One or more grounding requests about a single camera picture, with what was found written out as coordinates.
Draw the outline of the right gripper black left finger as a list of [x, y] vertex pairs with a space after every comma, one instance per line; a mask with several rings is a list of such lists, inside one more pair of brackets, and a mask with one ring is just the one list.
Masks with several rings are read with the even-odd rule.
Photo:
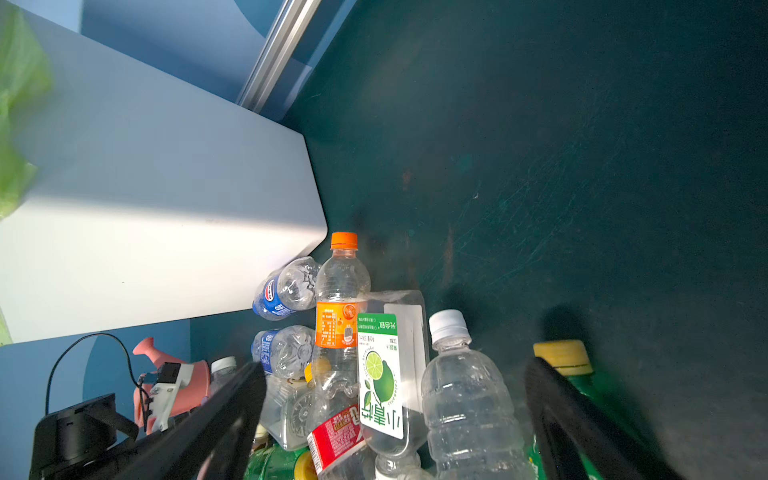
[[242, 479], [267, 392], [259, 363], [241, 368], [212, 399], [119, 472], [118, 479]]

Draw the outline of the clear ribbed white cap bottle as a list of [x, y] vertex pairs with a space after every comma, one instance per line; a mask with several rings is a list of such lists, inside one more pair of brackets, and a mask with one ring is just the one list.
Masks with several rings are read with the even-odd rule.
[[432, 348], [421, 392], [428, 447], [438, 479], [533, 479], [522, 429], [503, 375], [470, 348], [463, 314], [429, 318]]

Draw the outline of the green soda bottle yellow cap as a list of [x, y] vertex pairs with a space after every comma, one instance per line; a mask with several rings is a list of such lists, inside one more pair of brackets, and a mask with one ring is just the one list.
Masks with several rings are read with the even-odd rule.
[[278, 444], [255, 450], [248, 461], [245, 480], [317, 480], [308, 448], [286, 451]]

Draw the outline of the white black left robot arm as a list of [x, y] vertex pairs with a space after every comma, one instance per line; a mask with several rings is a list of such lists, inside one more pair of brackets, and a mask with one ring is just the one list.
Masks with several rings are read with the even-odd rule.
[[102, 458], [125, 435], [132, 445], [139, 427], [116, 410], [108, 394], [45, 415], [36, 425], [29, 477], [63, 479], [65, 474]]

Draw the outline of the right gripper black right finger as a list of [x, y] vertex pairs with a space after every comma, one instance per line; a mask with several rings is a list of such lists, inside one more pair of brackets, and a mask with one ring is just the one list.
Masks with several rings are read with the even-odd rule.
[[547, 478], [586, 479], [580, 452], [601, 469], [637, 468], [645, 479], [681, 477], [632, 436], [617, 429], [547, 362], [530, 359], [524, 383]]

